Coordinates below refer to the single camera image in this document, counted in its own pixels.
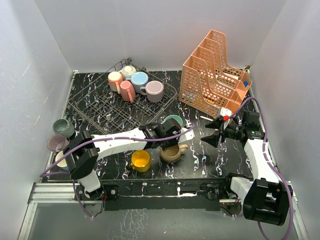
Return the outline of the tan brown mug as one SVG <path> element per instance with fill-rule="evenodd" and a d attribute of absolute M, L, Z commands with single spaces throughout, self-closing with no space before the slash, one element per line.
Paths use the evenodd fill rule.
<path fill-rule="evenodd" d="M 189 146 L 187 144 L 177 144 L 163 150 L 160 148 L 160 157 L 163 161 L 167 163 L 177 162 L 182 154 L 187 151 Z"/>

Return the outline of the lilac ceramic mug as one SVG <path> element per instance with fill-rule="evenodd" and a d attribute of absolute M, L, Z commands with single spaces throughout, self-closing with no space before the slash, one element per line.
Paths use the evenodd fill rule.
<path fill-rule="evenodd" d="M 140 87 L 139 90 L 150 102 L 158 103 L 163 98 L 164 85 L 160 81 L 153 80 L 148 82 L 146 86 Z"/>

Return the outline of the pink mug white inside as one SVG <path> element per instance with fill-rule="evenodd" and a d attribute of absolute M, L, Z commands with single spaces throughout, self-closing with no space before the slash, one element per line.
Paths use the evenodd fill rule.
<path fill-rule="evenodd" d="M 130 81 L 124 80 L 120 83 L 120 94 L 124 101 L 133 103 L 136 97 L 136 92 Z"/>

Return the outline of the light blue textured mug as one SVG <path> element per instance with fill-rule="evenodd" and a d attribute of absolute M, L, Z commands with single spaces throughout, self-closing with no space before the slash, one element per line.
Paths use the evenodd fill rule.
<path fill-rule="evenodd" d="M 130 77 L 130 82 L 136 93 L 140 93 L 140 88 L 145 87 L 149 81 L 149 77 L 145 72 L 139 71 L 135 72 Z"/>

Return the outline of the white speckled ceramic mug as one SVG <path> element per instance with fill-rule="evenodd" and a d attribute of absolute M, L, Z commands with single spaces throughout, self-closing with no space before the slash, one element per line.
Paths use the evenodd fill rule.
<path fill-rule="evenodd" d="M 137 70 L 132 65 L 126 65 L 118 72 L 122 75 L 123 79 L 125 80 L 127 78 L 131 78 L 132 75 L 137 72 Z"/>

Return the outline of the cream pink speckled mug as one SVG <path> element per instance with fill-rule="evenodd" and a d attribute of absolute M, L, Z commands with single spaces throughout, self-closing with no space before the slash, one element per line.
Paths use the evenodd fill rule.
<path fill-rule="evenodd" d="M 120 94 L 120 84 L 123 81 L 123 76 L 118 71 L 113 71 L 108 74 L 108 84 L 112 91 Z"/>

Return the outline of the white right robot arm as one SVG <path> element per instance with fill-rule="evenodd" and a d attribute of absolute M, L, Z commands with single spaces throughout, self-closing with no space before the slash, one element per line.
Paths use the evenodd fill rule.
<path fill-rule="evenodd" d="M 281 178 L 271 168 L 260 114 L 244 111 L 241 123 L 231 115 L 229 109 L 221 108 L 217 117 L 206 124 L 206 128 L 214 129 L 215 132 L 201 140 L 215 148 L 225 139 L 239 141 L 249 158 L 253 181 L 244 175 L 229 173 L 222 187 L 223 194 L 230 199 L 238 196 L 247 220 L 282 226 L 290 208 L 289 198 L 293 190 L 286 189 Z"/>

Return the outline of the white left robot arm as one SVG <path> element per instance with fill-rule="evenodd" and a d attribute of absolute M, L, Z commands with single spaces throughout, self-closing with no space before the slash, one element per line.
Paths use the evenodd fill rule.
<path fill-rule="evenodd" d="M 181 125 L 175 119 L 163 123 L 152 122 L 130 131 L 91 135 L 83 131 L 63 150 L 70 178 L 84 187 L 87 198 L 97 200 L 103 195 L 103 185 L 94 170 L 96 161 L 110 155 L 127 151 L 140 151 L 162 147 L 166 149 L 178 144 Z"/>

